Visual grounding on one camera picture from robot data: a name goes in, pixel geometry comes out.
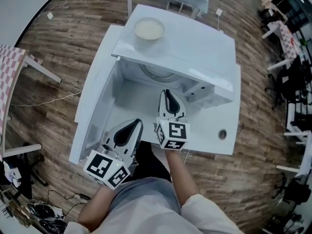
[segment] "white bowl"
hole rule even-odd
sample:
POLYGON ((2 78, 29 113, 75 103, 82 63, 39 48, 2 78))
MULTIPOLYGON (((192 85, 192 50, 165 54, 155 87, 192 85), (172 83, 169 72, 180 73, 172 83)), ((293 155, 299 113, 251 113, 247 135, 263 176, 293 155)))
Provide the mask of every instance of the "white bowl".
POLYGON ((141 18, 135 23, 135 34, 148 41, 162 38, 165 34, 164 24, 155 18, 141 18))

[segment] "person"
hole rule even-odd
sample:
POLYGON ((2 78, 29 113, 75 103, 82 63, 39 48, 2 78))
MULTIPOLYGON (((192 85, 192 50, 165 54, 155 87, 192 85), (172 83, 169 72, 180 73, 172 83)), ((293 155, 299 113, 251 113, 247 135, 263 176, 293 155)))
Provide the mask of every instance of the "person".
POLYGON ((114 191, 101 186, 65 234, 242 234, 199 193, 179 152, 165 153, 171 176, 141 141, 133 176, 114 191))

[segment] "electrical wire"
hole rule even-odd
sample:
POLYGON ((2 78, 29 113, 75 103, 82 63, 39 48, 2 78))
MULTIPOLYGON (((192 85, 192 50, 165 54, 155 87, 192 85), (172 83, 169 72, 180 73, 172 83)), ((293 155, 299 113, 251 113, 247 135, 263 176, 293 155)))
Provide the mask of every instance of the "electrical wire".
POLYGON ((189 149, 189 151, 187 152, 187 154, 186 154, 186 156, 184 158, 184 164, 185 164, 185 161, 186 161, 186 157, 187 157, 187 155, 189 155, 189 153, 190 153, 190 149, 189 149))
POLYGON ((48 13, 50 13, 50 12, 51 12, 51 10, 52 10, 52 9, 54 9, 54 8, 56 8, 56 7, 64 6, 66 3, 67 3, 67 0, 65 0, 65 3, 64 3, 64 4, 62 4, 62 5, 56 5, 56 6, 52 7, 52 8, 49 10, 49 12, 48 12, 48 13))
MULTIPOLYGON (((39 200, 43 201, 43 202, 46 203, 46 204, 50 204, 50 205, 54 206, 54 205, 51 204, 50 201, 49 201, 49 193, 50 193, 50 192, 55 192, 55 193, 57 193, 58 195, 60 195, 62 198, 66 199, 66 200, 72 199, 72 198, 74 198, 74 196, 76 196, 76 195, 82 195, 82 194, 80 194, 80 193, 75 193, 75 194, 72 195, 71 197, 66 198, 66 197, 64 197, 63 195, 59 194, 59 193, 58 193, 57 191, 55 191, 55 190, 48 190, 48 201, 45 201, 45 200, 43 200, 43 199, 40 198, 40 197, 33 197, 32 199, 39 199, 39 200)), ((66 214, 64 214, 64 216, 67 216, 67 215, 69 214, 69 212, 70 212, 75 206, 77 206, 77 205, 82 205, 82 204, 86 204, 86 203, 77 203, 77 204, 73 205, 72 208, 70 208, 70 209, 68 210, 68 212, 67 212, 66 214)))
POLYGON ((47 103, 51 103, 53 101, 56 101, 56 100, 61 100, 61 99, 65 99, 69 96, 76 96, 76 95, 79 95, 82 91, 80 91, 79 93, 76 93, 76 94, 72 94, 72 95, 68 95, 68 96, 65 96, 63 98, 58 98, 58 99, 54 99, 52 101, 48 101, 48 102, 44 102, 44 103, 41 103, 41 104, 35 104, 35 105, 15 105, 15 104, 10 104, 10 106, 14 106, 14 107, 34 107, 34 106, 41 106, 43 104, 47 104, 47 103))
POLYGON ((73 205, 72 208, 70 208, 69 211, 68 211, 66 214, 64 214, 64 216, 67 216, 67 214, 69 214, 69 212, 70 212, 75 206, 77 206, 77 205, 84 205, 84 204, 85 204, 85 203, 78 203, 78 204, 76 204, 76 205, 73 205))
POLYGON ((55 192, 56 194, 60 195, 62 198, 66 199, 66 200, 72 199, 72 198, 74 198, 74 196, 76 196, 76 195, 79 195, 79 194, 80 194, 80 193, 75 193, 75 194, 74 194, 74 195, 72 195, 71 197, 69 197, 69 198, 65 198, 63 195, 59 194, 57 191, 54 191, 54 190, 48 190, 48 202, 49 202, 49 193, 50 193, 50 192, 55 192))

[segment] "black chair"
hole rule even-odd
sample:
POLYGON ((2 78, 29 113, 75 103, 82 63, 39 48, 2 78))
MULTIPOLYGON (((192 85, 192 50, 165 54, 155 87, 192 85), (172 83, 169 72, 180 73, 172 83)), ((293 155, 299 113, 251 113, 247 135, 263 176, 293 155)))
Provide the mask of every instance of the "black chair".
POLYGON ((311 65, 308 61, 303 61, 301 65, 306 87, 300 90, 300 100, 297 99, 295 104, 295 113, 293 121, 290 122, 292 126, 298 127, 301 131, 312 131, 312 114, 311 114, 311 91, 312 91, 312 73, 311 65))
POLYGON ((286 178, 285 174, 283 175, 283 182, 281 186, 275 185, 275 189, 279 189, 277 194, 273 197, 276 198, 279 194, 284 193, 283 201, 286 203, 290 203, 291 201, 295 202, 297 205, 300 205, 301 203, 305 203, 308 201, 310 195, 311 195, 311 189, 309 189, 309 185, 302 185, 299 184, 298 181, 300 181, 299 178, 293 178, 289 185, 286 187, 286 178))
MULTIPOLYGON (((21 174, 21 184, 19 187, 16 188, 18 192, 14 195, 14 199, 17 199, 21 194, 23 194, 28 199, 32 198, 31 186, 33 182, 31 181, 31 176, 33 176, 34 179, 36 179, 43 186, 48 186, 48 184, 42 181, 33 171, 33 167, 38 163, 43 162, 44 157, 38 159, 32 164, 29 164, 27 153, 24 153, 20 157, 11 156, 4 158, 4 161, 8 164, 13 164, 14 167, 17 167, 19 169, 19 173, 21 174)), ((2 163, 0 163, 0 170, 0 184, 10 184, 10 182, 4 176, 4 167, 2 163)))
POLYGON ((267 28, 267 25, 270 23, 270 22, 274 22, 274 21, 284 21, 284 18, 283 16, 278 12, 278 11, 274 11, 273 10, 273 15, 271 16, 270 13, 269 13, 269 9, 264 9, 262 11, 258 11, 258 15, 261 17, 262 19, 262 23, 263 23, 263 26, 261 28, 267 28))
POLYGON ((284 102, 283 97, 290 103, 298 103, 300 100, 296 97, 296 91, 306 89, 306 81, 301 70, 300 56, 297 56, 289 69, 283 68, 275 79, 272 74, 268 74, 272 79, 274 88, 266 87, 264 91, 275 91, 275 103, 272 109, 284 102))

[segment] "table leg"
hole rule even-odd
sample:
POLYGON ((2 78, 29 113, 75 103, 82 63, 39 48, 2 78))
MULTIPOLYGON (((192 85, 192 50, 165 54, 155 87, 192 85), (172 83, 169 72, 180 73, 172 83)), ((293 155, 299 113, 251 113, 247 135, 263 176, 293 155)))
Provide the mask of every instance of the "table leg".
POLYGON ((293 172, 293 173, 298 173, 299 172, 299 169, 286 167, 286 166, 278 166, 277 165, 276 168, 280 169, 280 170, 288 171, 288 172, 293 172))
POLYGON ((6 149, 3 152, 3 158, 14 156, 14 155, 19 155, 19 154, 24 154, 24 153, 28 153, 28 152, 32 152, 32 151, 40 150, 40 149, 41 149, 40 144, 6 149))
POLYGON ((128 18, 132 14, 132 6, 133 6, 133 1, 132 0, 127 0, 128 1, 128 18))
POLYGON ((296 145, 306 145, 307 143, 306 142, 304 142, 304 141, 297 141, 296 142, 296 145))
POLYGON ((262 39, 265 39, 267 38, 270 34, 274 33, 275 30, 277 30, 278 26, 275 26, 274 28, 272 28, 271 30, 269 30, 267 33, 265 33, 263 36, 262 36, 262 39))
POLYGON ((273 70, 275 68, 278 68, 278 67, 282 67, 282 66, 284 66, 284 65, 286 65, 287 63, 290 63, 290 62, 291 62, 291 60, 289 60, 289 59, 280 61, 279 63, 274 64, 274 65, 268 67, 268 71, 271 71, 271 70, 273 70))
POLYGON ((199 13, 199 9, 198 8, 194 8, 190 18, 191 19, 195 19, 195 17, 197 16, 198 13, 199 13))
POLYGON ((52 72, 50 72, 46 68, 44 68, 41 65, 39 65, 37 62, 32 60, 29 56, 25 56, 24 61, 27 64, 29 64, 30 66, 32 66, 33 68, 35 68, 38 71, 40 71, 41 73, 43 73, 44 75, 46 75, 46 76, 50 77, 51 79, 55 80, 56 82, 60 83, 62 81, 62 79, 60 77, 56 76, 55 74, 53 74, 52 72))
POLYGON ((284 136, 308 136, 309 132, 284 133, 284 136))

